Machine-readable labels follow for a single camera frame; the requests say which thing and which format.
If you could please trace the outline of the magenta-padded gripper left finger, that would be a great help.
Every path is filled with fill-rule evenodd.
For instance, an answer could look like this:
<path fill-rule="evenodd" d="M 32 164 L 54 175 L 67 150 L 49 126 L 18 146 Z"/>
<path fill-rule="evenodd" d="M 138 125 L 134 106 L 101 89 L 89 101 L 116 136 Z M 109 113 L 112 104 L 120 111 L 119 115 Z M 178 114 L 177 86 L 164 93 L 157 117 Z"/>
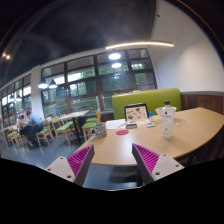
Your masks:
<path fill-rule="evenodd" d="M 46 168 L 46 171 L 82 186 L 94 154 L 94 145 L 91 144 L 68 157 L 58 157 Z"/>

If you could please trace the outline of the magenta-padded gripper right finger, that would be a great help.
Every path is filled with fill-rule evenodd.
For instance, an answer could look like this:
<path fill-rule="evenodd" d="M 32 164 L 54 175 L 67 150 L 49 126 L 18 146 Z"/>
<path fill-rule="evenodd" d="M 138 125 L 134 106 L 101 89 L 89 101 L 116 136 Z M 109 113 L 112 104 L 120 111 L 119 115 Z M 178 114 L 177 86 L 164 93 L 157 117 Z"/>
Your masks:
<path fill-rule="evenodd" d="M 183 166 L 167 153 L 154 151 L 132 144 L 132 154 L 137 162 L 137 185 L 143 186 L 183 169 Z"/>

